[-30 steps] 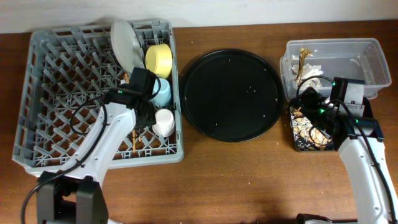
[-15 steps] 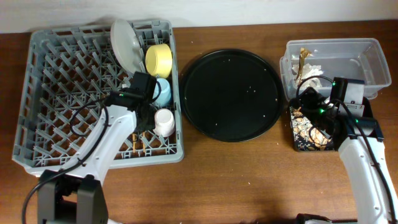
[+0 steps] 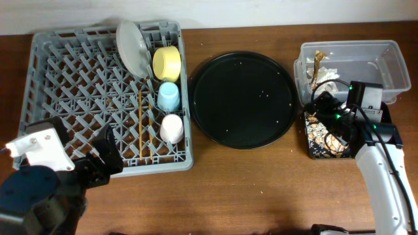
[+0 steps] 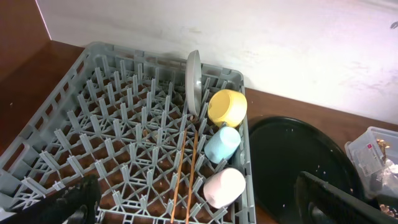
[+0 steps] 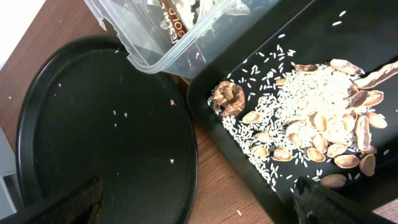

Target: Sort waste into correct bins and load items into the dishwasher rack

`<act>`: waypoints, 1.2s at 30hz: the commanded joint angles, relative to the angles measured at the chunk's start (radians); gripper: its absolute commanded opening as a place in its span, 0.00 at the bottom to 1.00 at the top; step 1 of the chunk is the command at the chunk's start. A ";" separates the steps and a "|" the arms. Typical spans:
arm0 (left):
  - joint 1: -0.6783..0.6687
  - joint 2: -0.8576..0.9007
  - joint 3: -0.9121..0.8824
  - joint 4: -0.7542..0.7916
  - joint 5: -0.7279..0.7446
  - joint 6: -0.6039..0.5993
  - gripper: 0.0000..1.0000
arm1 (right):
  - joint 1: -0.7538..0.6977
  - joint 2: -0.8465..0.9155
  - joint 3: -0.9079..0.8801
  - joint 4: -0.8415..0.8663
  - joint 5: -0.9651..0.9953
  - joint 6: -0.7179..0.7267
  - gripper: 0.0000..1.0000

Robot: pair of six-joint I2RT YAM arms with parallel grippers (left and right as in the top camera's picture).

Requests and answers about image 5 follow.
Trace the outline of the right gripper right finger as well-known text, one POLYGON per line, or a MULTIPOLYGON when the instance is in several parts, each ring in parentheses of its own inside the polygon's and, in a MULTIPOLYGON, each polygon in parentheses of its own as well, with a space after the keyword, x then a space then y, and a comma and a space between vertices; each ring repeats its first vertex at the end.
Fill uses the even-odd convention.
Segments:
POLYGON ((307 177, 298 178, 293 200, 299 224, 387 224, 391 222, 307 177))

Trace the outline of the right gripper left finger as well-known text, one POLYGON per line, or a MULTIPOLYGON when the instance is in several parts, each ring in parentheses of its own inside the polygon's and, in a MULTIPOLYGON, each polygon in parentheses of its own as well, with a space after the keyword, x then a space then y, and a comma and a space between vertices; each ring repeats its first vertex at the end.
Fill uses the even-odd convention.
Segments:
POLYGON ((95 224, 102 201, 103 180, 94 176, 77 187, 59 191, 1 219, 1 224, 95 224))

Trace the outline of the food scraps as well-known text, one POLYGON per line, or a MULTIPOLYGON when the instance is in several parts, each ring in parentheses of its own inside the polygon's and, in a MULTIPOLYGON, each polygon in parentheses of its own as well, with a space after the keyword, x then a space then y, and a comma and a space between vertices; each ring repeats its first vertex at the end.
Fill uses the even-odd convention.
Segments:
POLYGON ((397 78, 371 87, 342 58, 296 62, 277 47, 238 67, 207 103, 260 176, 292 193, 300 176, 331 187, 372 177, 397 156, 397 78))

